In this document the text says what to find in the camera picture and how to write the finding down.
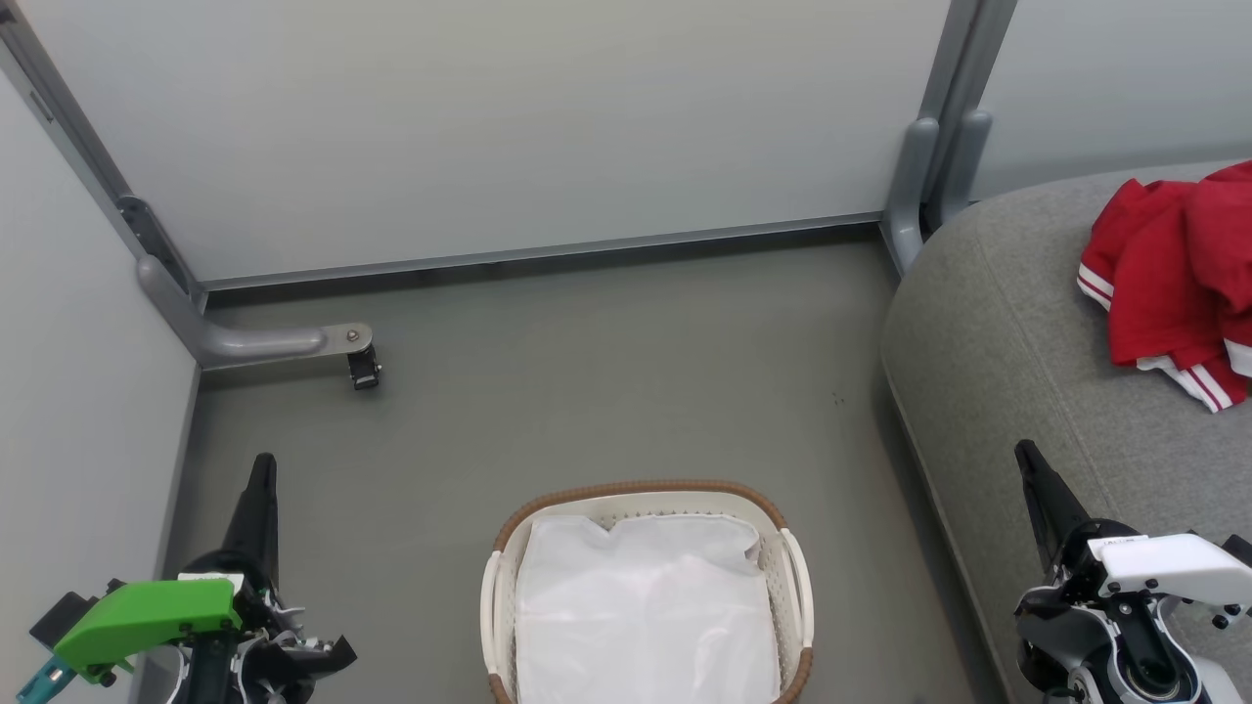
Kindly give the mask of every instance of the gray floor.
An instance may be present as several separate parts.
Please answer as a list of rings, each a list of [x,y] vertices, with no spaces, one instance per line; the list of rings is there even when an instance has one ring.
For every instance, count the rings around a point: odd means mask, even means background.
[[[352,392],[339,361],[207,377],[170,566],[215,546],[252,457],[273,452],[283,593],[310,633],[361,655],[314,701],[487,704],[478,586],[515,509],[606,481],[727,479],[770,496],[805,549],[805,701],[993,700],[879,372],[881,246],[715,254],[506,264],[215,311],[240,326],[366,319],[384,381]]]

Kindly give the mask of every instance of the metal frame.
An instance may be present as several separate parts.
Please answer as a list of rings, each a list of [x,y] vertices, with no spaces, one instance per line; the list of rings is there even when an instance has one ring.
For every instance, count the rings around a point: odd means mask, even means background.
[[[0,41],[8,48],[0,53],[0,69],[26,94],[44,129],[138,259],[136,277],[148,298],[204,370],[347,355],[354,385],[377,386],[381,367],[373,331],[364,323],[239,331],[207,321],[200,313],[204,288],[153,208],[130,192],[30,24],[9,0],[0,0]]]
[[[979,110],[992,66],[1004,44],[1018,0],[983,0],[948,100],[939,115],[935,159],[926,174],[926,224],[938,229],[969,205],[974,175],[992,129],[992,114]]]
[[[952,0],[918,119],[904,130],[904,142],[879,225],[891,261],[901,274],[921,252],[921,203],[970,34],[983,4],[994,1],[997,0]]]
[[[1015,4],[1017,0],[952,0],[949,4],[918,118],[905,128],[896,170],[889,189],[888,203],[881,213],[880,227],[884,238],[896,267],[901,272],[908,269],[921,249],[920,213],[926,195],[929,194],[929,200],[936,203],[928,212],[931,219],[935,220],[945,219],[959,210],[963,203],[968,202],[968,189],[973,182],[973,173],[977,168],[982,147],[985,144],[990,119],[983,115],[968,116],[967,119],[965,113],[982,96],[983,88],[990,75],[992,63],[994,63],[995,53],[999,50],[999,44],[1003,40]],[[190,269],[178,254],[177,247],[169,241],[153,208],[130,193],[121,172],[109,157],[86,115],[79,108],[69,88],[58,74],[51,59],[39,44],[29,23],[26,23],[11,0],[0,0],[0,39],[10,46],[19,65],[30,76],[35,86],[31,95],[35,101],[35,109],[50,124],[59,124],[61,127],[74,150],[81,155],[83,162],[95,180],[104,187],[110,202],[125,217],[130,230],[139,239],[143,252],[160,259],[169,269],[174,283],[182,291],[190,294],[193,299],[197,299],[207,291],[252,288],[436,267],[528,259],[784,230],[815,229],[871,222],[879,217],[878,213],[859,213],[814,220],[724,228],[582,246],[542,247],[481,256],[336,267],[200,283],[192,276]],[[949,173],[955,173],[957,178],[948,178],[945,174]],[[128,247],[135,251],[133,242],[128,242]],[[165,306],[162,311],[169,317],[173,308],[164,303],[164,297],[165,294],[162,293],[159,297],[162,303],[158,303],[158,306]],[[170,322],[170,324],[184,324],[185,327],[185,322]],[[304,333],[307,339],[313,339],[319,334],[318,331],[321,329],[307,328],[300,332]],[[213,349],[217,343],[210,342],[219,339],[219,334],[199,336],[189,331],[184,332],[187,332],[184,342],[188,339],[199,341],[189,343],[189,349],[193,349],[193,355],[197,355],[197,358],[207,365],[207,368],[214,368],[224,363],[224,357],[219,355],[222,351],[214,352]],[[284,339],[288,343],[293,342],[289,337],[284,337]],[[234,341],[237,347],[230,348],[230,366],[273,360],[274,352],[269,347],[272,342],[270,339],[262,343],[259,338],[250,334],[238,337]],[[250,344],[258,344],[258,347],[249,348]]]
[[[464,267],[472,264],[497,264],[502,262],[521,262],[526,259],[566,257],[570,254],[595,254],[600,252],[618,252],[626,249],[640,249],[645,247],[664,247],[669,244],[707,242],[714,239],[732,239],[737,237],[757,237],[765,234],[818,230],[831,227],[874,223],[881,219],[881,217],[883,217],[881,212],[853,213],[850,215],[835,215],[830,218],[810,218],[804,220],[790,220],[790,222],[769,223],[760,225],[729,227],[729,228],[717,228],[717,229],[706,229],[695,232],[681,232],[674,234],[654,234],[646,237],[631,237],[626,239],[587,242],[581,244],[553,244],[550,247],[510,249],[505,252],[488,252],[485,254],[457,254],[452,257],[404,259],[399,262],[379,262],[377,264],[356,264],[347,267],[331,267],[326,269],[308,269],[302,272],[284,272],[277,274],[223,278],[223,279],[204,281],[200,282],[200,286],[203,286],[204,289],[208,292],[240,291],[247,288],[262,288],[270,286],[285,286],[292,283],[308,283],[317,281],[336,281],[343,278],[419,272],[426,269]]]

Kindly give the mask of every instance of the red clothing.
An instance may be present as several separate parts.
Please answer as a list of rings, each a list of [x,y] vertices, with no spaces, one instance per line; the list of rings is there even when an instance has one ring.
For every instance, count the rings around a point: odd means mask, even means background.
[[[1199,183],[1128,180],[1092,225],[1078,287],[1109,311],[1113,363],[1163,370],[1213,412],[1241,403],[1252,376],[1252,162]]]

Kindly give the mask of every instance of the white stripe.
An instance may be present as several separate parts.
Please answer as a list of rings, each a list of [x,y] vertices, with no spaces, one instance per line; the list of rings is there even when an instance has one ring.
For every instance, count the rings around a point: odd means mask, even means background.
[[[1083,264],[1083,263],[1078,264],[1078,276],[1080,276],[1084,279],[1089,281],[1090,284],[1094,286],[1096,289],[1099,291],[1101,293],[1103,293],[1104,296],[1108,296],[1109,298],[1113,297],[1113,284],[1109,283],[1109,282],[1107,282],[1107,281],[1104,281],[1104,277],[1102,277],[1098,273],[1088,269],[1087,264]]]
[[[1222,388],[1222,385],[1217,383],[1217,380],[1213,378],[1213,375],[1208,373],[1208,370],[1204,368],[1204,365],[1196,365],[1194,367],[1191,368],[1191,371],[1192,373],[1196,375],[1196,378],[1199,380],[1199,383],[1204,385],[1204,388],[1207,388],[1208,392],[1213,395],[1213,398],[1217,398],[1218,406],[1221,406],[1222,408],[1229,408],[1231,406],[1234,405],[1231,401],[1231,397],[1226,393],[1226,390]]]
[[[1204,393],[1204,390],[1201,388],[1198,383],[1196,383],[1196,380],[1192,378],[1192,376],[1188,375],[1187,372],[1179,372],[1178,367],[1173,366],[1173,361],[1168,356],[1141,357],[1137,361],[1136,366],[1144,371],[1161,370],[1169,378],[1174,380],[1174,382],[1177,382],[1178,386],[1181,386],[1182,390],[1187,392],[1187,396],[1191,396],[1196,401],[1203,403],[1204,407],[1208,408],[1211,413],[1221,411],[1221,408],[1213,406],[1213,400],[1209,398],[1207,393]]]
[[[1226,353],[1231,357],[1231,367],[1236,372],[1252,377],[1252,347],[1227,339]]]
[[[1101,293],[1098,291],[1096,291],[1094,288],[1087,286],[1087,282],[1084,282],[1083,279],[1078,279],[1078,288],[1080,288],[1083,291],[1083,293],[1087,294],[1088,298],[1094,298],[1097,303],[1099,303],[1101,306],[1104,306],[1106,311],[1108,311],[1112,307],[1112,303],[1109,302],[1108,298],[1106,298],[1104,296],[1101,296]]]

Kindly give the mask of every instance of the white cloth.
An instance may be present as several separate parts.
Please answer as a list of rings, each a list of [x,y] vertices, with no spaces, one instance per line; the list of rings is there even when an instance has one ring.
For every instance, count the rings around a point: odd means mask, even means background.
[[[535,520],[517,576],[520,704],[767,704],[780,673],[760,535],[729,516],[606,531]]]

